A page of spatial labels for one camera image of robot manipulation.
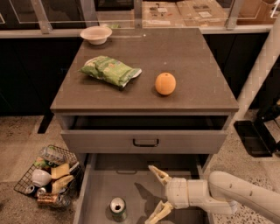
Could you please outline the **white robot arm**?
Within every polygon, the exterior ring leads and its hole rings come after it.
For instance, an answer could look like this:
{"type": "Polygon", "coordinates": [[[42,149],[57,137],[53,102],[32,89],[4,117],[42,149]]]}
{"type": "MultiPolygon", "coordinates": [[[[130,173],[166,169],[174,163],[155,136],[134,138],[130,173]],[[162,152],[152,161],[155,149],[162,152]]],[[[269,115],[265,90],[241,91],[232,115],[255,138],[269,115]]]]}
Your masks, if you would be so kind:
{"type": "MultiPolygon", "coordinates": [[[[255,64],[238,96],[235,118],[246,114],[257,92],[280,55],[280,17],[269,31],[255,64]]],[[[151,165],[150,171],[164,186],[166,202],[159,202],[145,224],[157,224],[174,209],[199,207],[211,214],[234,214],[239,203],[280,224],[280,194],[250,184],[224,171],[213,171],[207,180],[172,178],[151,165]]]]}

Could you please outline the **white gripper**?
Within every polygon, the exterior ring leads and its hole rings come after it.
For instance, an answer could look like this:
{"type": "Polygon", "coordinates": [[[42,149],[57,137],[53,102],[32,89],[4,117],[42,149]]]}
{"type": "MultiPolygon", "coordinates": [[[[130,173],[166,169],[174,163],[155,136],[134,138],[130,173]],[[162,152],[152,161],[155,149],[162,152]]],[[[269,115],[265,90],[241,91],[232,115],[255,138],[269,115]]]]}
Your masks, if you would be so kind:
{"type": "Polygon", "coordinates": [[[165,196],[168,202],[159,201],[154,212],[144,224],[157,224],[166,217],[173,208],[183,209],[189,207],[188,183],[185,178],[171,178],[168,173],[154,165],[148,166],[162,186],[165,186],[165,196]]]}

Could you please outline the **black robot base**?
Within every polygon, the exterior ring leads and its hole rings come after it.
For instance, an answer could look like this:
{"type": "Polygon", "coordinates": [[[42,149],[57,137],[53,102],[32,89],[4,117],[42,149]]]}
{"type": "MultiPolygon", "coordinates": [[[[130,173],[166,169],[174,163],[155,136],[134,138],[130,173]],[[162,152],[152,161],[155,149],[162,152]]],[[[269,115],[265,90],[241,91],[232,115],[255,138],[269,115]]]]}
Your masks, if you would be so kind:
{"type": "Polygon", "coordinates": [[[280,139],[272,134],[272,129],[279,130],[276,119],[280,116],[280,105],[261,108],[254,121],[236,121],[234,128],[247,153],[254,157],[271,157],[280,153],[280,139]]]}

